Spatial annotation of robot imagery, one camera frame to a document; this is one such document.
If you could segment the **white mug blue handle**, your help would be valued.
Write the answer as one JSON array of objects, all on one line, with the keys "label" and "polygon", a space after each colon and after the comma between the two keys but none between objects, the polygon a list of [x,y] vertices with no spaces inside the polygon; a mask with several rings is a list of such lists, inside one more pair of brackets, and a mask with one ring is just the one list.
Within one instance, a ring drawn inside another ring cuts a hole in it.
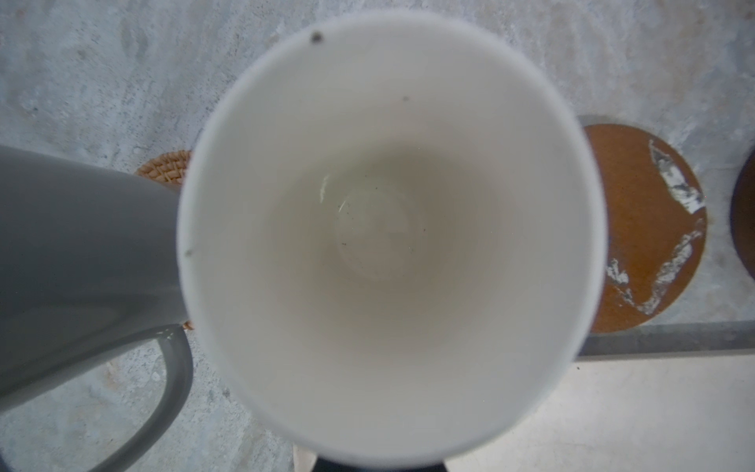
[{"label": "white mug blue handle", "polygon": [[435,465],[558,384],[604,286],[583,129],[500,37],[437,14],[335,18],[222,98],[183,184],[200,344],[265,426],[333,462]]}]

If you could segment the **woven rattan coaster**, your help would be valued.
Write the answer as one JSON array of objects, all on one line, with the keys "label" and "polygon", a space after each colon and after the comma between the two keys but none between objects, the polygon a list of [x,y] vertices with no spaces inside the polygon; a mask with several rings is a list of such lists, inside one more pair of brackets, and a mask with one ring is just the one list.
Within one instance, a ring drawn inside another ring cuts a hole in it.
[{"label": "woven rattan coaster", "polygon": [[145,246],[145,273],[140,281],[145,291],[163,306],[164,318],[183,330],[194,330],[180,289],[177,258],[178,204],[192,153],[163,153],[137,171],[139,228]]}]

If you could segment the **scratched brown wooden coaster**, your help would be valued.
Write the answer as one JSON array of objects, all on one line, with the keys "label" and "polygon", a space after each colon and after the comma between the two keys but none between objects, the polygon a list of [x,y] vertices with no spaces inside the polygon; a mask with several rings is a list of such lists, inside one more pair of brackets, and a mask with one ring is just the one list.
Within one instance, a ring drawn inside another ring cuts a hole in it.
[{"label": "scratched brown wooden coaster", "polygon": [[668,309],[692,281],[706,241],[705,198],[668,143],[621,124],[585,128],[605,187],[606,282],[591,331],[635,328]]}]

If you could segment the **grey mug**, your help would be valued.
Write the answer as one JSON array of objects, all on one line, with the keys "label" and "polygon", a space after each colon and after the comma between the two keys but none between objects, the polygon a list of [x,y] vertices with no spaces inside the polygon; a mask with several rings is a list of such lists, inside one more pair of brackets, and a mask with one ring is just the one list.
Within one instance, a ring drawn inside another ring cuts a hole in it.
[{"label": "grey mug", "polygon": [[176,223],[179,189],[4,147],[1,406],[10,409],[154,340],[166,386],[143,427],[100,464],[124,471],[183,408],[193,381]]}]

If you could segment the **plain brown wooden coaster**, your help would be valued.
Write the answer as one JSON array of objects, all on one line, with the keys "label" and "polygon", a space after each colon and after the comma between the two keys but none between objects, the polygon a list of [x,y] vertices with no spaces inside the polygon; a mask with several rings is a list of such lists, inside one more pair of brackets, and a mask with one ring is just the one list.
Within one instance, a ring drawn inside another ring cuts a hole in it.
[{"label": "plain brown wooden coaster", "polygon": [[735,251],[751,277],[755,275],[755,154],[745,161],[731,197],[729,226]]}]

